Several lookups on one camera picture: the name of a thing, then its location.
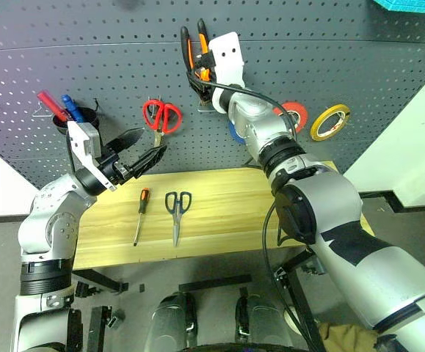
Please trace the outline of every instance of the pliers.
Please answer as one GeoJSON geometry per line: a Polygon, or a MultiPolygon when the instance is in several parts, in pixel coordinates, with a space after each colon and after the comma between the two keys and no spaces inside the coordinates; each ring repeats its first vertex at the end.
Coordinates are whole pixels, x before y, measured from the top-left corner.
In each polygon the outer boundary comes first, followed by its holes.
{"type": "MultiPolygon", "coordinates": [[[[202,56],[208,53],[209,39],[206,30],[206,24],[204,20],[200,18],[197,22],[197,30],[199,31],[199,41],[202,56]]],[[[181,53],[183,54],[184,64],[186,65],[186,72],[188,75],[188,81],[192,89],[200,96],[203,103],[211,100],[211,88],[199,84],[197,80],[192,79],[192,75],[196,75],[202,81],[210,81],[213,78],[213,73],[208,69],[202,67],[200,72],[195,71],[195,62],[192,54],[191,37],[189,31],[185,26],[181,27],[181,53]]]]}

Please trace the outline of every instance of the screwdriver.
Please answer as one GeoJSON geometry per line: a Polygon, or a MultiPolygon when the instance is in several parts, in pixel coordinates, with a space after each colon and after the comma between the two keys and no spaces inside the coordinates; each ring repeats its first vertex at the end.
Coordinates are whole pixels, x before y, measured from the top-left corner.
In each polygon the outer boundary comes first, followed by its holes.
{"type": "Polygon", "coordinates": [[[140,233],[140,220],[142,219],[142,214],[145,214],[145,210],[147,209],[147,203],[150,199],[150,191],[148,188],[142,189],[142,192],[140,192],[140,201],[139,201],[139,222],[137,222],[137,230],[136,235],[134,237],[134,247],[137,245],[137,242],[139,240],[139,233],[140,233]]]}

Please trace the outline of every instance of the black tool holder cup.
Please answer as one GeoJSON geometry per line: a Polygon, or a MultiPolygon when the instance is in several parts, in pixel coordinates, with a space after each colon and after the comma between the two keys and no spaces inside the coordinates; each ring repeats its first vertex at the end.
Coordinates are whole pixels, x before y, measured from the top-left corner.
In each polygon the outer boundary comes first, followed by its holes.
{"type": "MultiPolygon", "coordinates": [[[[100,127],[100,120],[98,119],[98,116],[96,115],[95,110],[90,108],[80,108],[79,110],[83,117],[85,118],[85,122],[89,122],[93,125],[94,128],[99,132],[100,127]]],[[[67,134],[67,122],[62,122],[57,118],[56,115],[52,117],[52,122],[57,127],[57,130],[63,134],[64,136],[67,134]]]]}

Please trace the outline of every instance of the gray scissors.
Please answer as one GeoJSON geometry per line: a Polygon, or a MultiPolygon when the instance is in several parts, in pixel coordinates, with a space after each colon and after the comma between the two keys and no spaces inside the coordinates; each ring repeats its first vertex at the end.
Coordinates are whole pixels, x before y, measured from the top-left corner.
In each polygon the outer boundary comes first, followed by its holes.
{"type": "Polygon", "coordinates": [[[192,194],[189,192],[183,191],[180,193],[179,197],[176,192],[168,192],[165,194],[165,206],[167,207],[168,213],[173,215],[173,246],[178,245],[181,217],[191,206],[191,201],[192,194]]]}

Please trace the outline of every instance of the scissors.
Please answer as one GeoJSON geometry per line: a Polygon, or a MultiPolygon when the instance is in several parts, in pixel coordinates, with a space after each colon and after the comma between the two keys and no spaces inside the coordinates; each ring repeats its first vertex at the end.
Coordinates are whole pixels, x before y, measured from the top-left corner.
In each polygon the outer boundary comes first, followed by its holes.
{"type": "Polygon", "coordinates": [[[168,213],[173,215],[173,246],[178,245],[181,217],[191,206],[191,201],[192,194],[189,192],[181,192],[179,198],[176,192],[168,192],[165,194],[165,206],[167,207],[168,213]]]}
{"type": "Polygon", "coordinates": [[[142,114],[147,126],[155,132],[154,147],[161,143],[161,136],[178,129],[183,115],[177,106],[164,103],[161,99],[148,99],[142,107],[142,114]]]}

